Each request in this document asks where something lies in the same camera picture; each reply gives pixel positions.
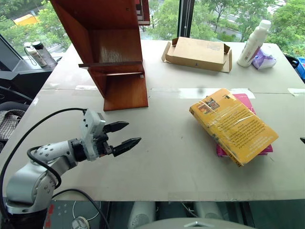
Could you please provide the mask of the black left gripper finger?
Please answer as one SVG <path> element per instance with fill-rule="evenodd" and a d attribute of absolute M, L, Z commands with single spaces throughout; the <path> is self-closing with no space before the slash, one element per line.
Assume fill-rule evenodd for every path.
<path fill-rule="evenodd" d="M 129 123 L 125 121 L 118 121 L 114 123 L 107 124 L 103 127 L 103 132 L 106 133 L 113 133 L 125 128 Z"/>
<path fill-rule="evenodd" d="M 112 154 L 114 157 L 119 156 L 129 150 L 131 150 L 134 146 L 136 146 L 140 141 L 141 141 L 141 137 L 137 137 L 137 138 L 131 138 L 128 139 L 124 142 L 122 142 L 120 145 L 114 147 L 112 149 Z"/>

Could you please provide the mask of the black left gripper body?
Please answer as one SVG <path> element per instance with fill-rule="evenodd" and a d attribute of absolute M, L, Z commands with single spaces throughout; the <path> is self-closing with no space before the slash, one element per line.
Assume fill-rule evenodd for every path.
<path fill-rule="evenodd" d="M 113 146 L 108 144 L 108 133 L 112 132 L 112 124 L 103 127 L 102 132 L 93 138 L 93 144 L 99 157 L 113 154 Z"/>

